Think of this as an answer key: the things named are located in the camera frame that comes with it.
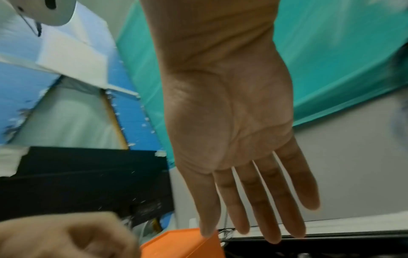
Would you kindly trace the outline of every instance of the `forearm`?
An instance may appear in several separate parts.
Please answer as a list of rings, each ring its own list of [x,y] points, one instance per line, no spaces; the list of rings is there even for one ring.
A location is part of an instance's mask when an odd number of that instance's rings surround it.
[[[279,0],[141,0],[160,63],[194,66],[272,40]]]

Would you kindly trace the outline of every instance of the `hand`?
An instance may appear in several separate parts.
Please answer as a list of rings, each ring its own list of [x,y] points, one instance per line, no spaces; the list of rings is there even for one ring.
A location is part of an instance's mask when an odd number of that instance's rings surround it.
[[[113,213],[73,213],[0,223],[2,258],[139,258],[139,245]]]
[[[142,1],[159,60],[167,131],[176,166],[200,215],[204,236],[220,218],[216,185],[236,229],[249,231],[232,167],[265,239],[281,233],[266,191],[286,229],[305,224],[276,158],[304,207],[319,207],[307,162],[293,136],[288,69],[272,42],[276,0]]]

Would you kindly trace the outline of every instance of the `orange plastic container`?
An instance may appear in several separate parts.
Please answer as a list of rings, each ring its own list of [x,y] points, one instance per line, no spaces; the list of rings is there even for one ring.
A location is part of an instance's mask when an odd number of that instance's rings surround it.
[[[167,231],[141,249],[142,258],[225,258],[217,233],[203,238],[199,229]]]

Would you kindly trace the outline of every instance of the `black device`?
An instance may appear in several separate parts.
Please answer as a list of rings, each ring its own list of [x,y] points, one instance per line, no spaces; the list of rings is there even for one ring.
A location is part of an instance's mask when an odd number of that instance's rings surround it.
[[[155,151],[31,147],[0,178],[0,221],[113,211],[139,224],[173,210],[167,160]]]

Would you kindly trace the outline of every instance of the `turquoise curtain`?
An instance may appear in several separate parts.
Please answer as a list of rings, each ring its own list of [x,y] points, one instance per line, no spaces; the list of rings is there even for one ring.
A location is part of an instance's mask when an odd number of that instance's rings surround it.
[[[274,41],[295,92],[295,125],[396,89],[394,53],[408,38],[408,12],[387,1],[282,0]],[[152,39],[134,3],[117,39],[169,162],[174,162],[163,117],[163,93]]]

